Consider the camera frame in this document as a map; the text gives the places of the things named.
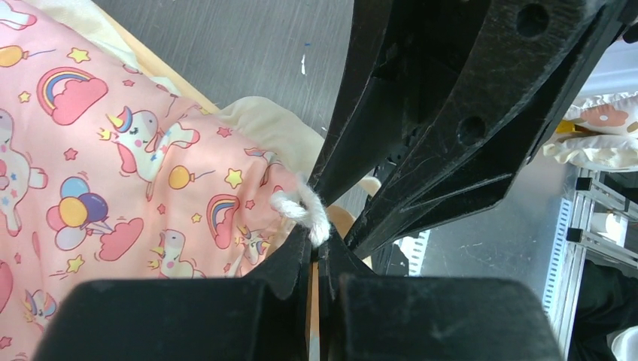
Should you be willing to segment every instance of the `balloon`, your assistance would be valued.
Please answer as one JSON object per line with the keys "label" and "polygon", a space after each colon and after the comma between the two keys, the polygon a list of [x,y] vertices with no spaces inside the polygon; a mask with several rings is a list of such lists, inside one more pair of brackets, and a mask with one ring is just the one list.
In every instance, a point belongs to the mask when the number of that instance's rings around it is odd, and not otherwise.
{"label": "balloon", "polygon": [[62,199],[59,204],[59,212],[62,222],[69,227],[82,226],[89,216],[87,207],[80,202],[80,199],[74,197]]}
{"label": "balloon", "polygon": [[89,185],[82,178],[69,177],[60,187],[60,197],[79,197],[89,192]]}
{"label": "balloon", "polygon": [[0,66],[3,68],[14,66],[20,60],[26,59],[28,57],[29,52],[23,51],[22,48],[17,45],[0,47]]}
{"label": "balloon", "polygon": [[169,186],[174,190],[180,190],[188,185],[188,182],[195,181],[195,174],[189,173],[188,169],[182,165],[178,165],[171,171],[169,175]]}
{"label": "balloon", "polygon": [[72,250],[87,237],[85,229],[64,227],[56,234],[56,245],[61,250]]}
{"label": "balloon", "polygon": [[79,196],[80,202],[87,208],[87,222],[97,222],[106,219],[108,206],[106,201],[95,193],[84,193]]}
{"label": "balloon", "polygon": [[64,228],[65,224],[60,217],[58,206],[51,207],[47,211],[47,223],[56,232]]}

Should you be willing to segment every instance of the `white string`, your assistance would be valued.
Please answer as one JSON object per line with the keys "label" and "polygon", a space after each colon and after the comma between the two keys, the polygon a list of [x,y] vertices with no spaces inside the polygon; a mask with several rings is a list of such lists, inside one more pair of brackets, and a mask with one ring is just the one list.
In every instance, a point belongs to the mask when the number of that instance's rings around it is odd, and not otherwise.
{"label": "white string", "polygon": [[310,229],[312,247],[321,246],[330,237],[330,221],[326,208],[301,176],[297,177],[296,192],[277,191],[270,197],[270,205],[282,216]]}

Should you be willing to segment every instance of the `wooden edge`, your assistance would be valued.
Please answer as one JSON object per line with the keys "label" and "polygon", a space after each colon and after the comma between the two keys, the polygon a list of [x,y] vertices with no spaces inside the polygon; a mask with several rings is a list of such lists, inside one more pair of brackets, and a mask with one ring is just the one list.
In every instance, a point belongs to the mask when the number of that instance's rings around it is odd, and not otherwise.
{"label": "wooden edge", "polygon": [[113,19],[104,10],[99,8],[104,18],[115,28],[118,34],[126,42],[133,53],[137,56],[138,64],[142,73],[148,77],[167,77],[179,89],[181,95],[190,98],[199,103],[205,110],[210,113],[217,113],[219,108],[203,94],[201,94],[194,86],[190,85],[186,79],[179,75],[173,68],[162,61],[155,53],[141,43],[133,34],[123,28],[115,19]]}

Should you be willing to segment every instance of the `black cloth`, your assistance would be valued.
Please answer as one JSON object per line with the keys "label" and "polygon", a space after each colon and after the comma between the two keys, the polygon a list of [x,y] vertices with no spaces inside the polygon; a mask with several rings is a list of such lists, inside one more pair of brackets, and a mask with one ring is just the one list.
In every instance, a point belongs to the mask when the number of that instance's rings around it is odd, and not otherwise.
{"label": "black cloth", "polygon": [[607,335],[638,326],[638,280],[585,261],[569,361],[616,361]]}

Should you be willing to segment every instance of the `pink fabric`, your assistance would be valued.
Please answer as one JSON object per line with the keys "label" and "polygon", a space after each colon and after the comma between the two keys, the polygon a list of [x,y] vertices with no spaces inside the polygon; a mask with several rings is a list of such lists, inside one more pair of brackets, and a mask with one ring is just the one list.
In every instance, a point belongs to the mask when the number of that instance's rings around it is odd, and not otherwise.
{"label": "pink fabric", "polygon": [[96,278],[245,275],[295,177],[24,2],[0,0],[0,359]]}

